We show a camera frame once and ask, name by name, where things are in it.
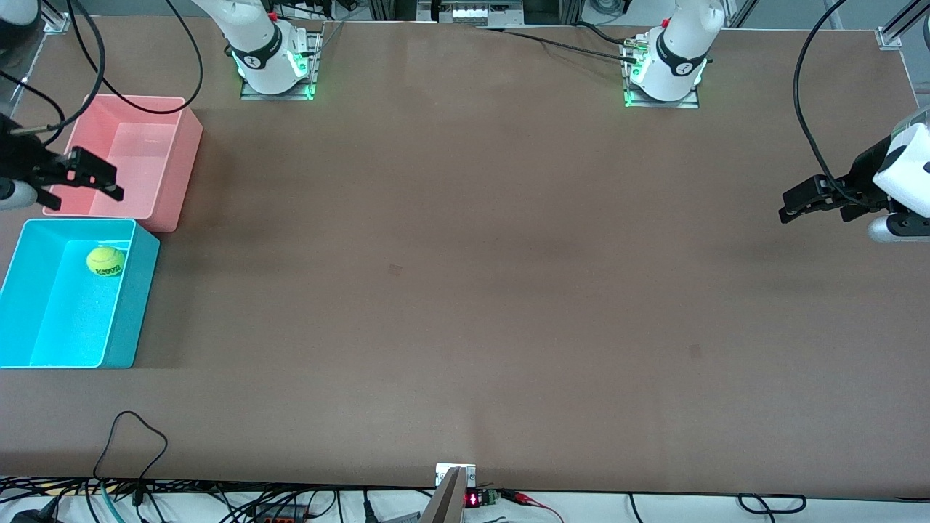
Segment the yellow tennis ball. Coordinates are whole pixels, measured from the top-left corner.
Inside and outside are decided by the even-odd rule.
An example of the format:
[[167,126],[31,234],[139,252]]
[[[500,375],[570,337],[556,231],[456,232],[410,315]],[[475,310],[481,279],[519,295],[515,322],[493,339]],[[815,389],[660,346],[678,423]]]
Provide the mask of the yellow tennis ball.
[[117,277],[125,270],[126,254],[118,248],[100,246],[91,249],[84,261],[97,277]]

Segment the pink plastic bin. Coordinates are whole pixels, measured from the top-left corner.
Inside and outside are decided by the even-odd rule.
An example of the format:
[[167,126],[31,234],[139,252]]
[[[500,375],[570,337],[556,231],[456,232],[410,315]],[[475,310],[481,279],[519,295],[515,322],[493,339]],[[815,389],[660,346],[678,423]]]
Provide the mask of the pink plastic bin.
[[68,147],[83,147],[116,166],[125,198],[116,201],[90,188],[55,186],[61,209],[46,217],[136,219],[153,234],[177,229],[203,127],[193,110],[166,113],[176,97],[99,95],[72,128]]

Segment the blue plastic bin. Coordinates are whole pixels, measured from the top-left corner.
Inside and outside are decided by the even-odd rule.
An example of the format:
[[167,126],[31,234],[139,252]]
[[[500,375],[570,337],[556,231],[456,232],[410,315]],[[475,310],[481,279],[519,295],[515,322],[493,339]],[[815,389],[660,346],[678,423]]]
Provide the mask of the blue plastic bin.
[[[87,253],[126,254],[97,277]],[[133,365],[159,255],[133,219],[29,219],[0,289],[0,370],[125,370]]]

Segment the black device with lights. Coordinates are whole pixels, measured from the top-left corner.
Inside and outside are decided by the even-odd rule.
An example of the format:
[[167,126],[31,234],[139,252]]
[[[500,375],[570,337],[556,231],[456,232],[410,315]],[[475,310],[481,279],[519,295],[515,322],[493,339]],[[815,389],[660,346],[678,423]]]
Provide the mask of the black device with lights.
[[416,0],[416,20],[508,28],[525,22],[522,0]]

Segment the aluminium corner bracket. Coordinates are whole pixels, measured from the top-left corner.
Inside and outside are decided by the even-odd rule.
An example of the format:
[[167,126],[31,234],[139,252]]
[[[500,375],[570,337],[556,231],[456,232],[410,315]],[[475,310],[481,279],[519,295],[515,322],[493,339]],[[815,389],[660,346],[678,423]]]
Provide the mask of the aluminium corner bracket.
[[901,46],[901,36],[921,27],[923,42],[930,51],[930,0],[909,0],[890,20],[877,27],[876,38],[882,49]]
[[44,21],[44,33],[66,33],[70,23],[70,13],[56,7],[51,0],[40,0],[41,17]]

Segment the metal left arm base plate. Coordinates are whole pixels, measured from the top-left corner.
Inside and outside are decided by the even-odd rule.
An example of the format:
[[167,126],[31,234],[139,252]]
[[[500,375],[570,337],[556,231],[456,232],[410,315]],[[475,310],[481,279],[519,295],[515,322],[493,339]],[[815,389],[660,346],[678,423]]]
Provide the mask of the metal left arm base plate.
[[698,85],[706,57],[695,62],[674,62],[668,66],[655,53],[655,38],[639,33],[626,39],[618,48],[631,62],[622,64],[623,98],[627,107],[685,108],[700,107]]

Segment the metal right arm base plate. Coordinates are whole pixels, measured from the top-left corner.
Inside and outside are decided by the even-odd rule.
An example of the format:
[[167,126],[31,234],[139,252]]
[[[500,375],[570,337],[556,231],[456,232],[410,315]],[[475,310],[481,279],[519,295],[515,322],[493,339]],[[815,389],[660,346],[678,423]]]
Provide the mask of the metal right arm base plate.
[[243,100],[313,100],[322,54],[322,33],[276,24],[275,49],[259,55],[232,50],[242,78]]

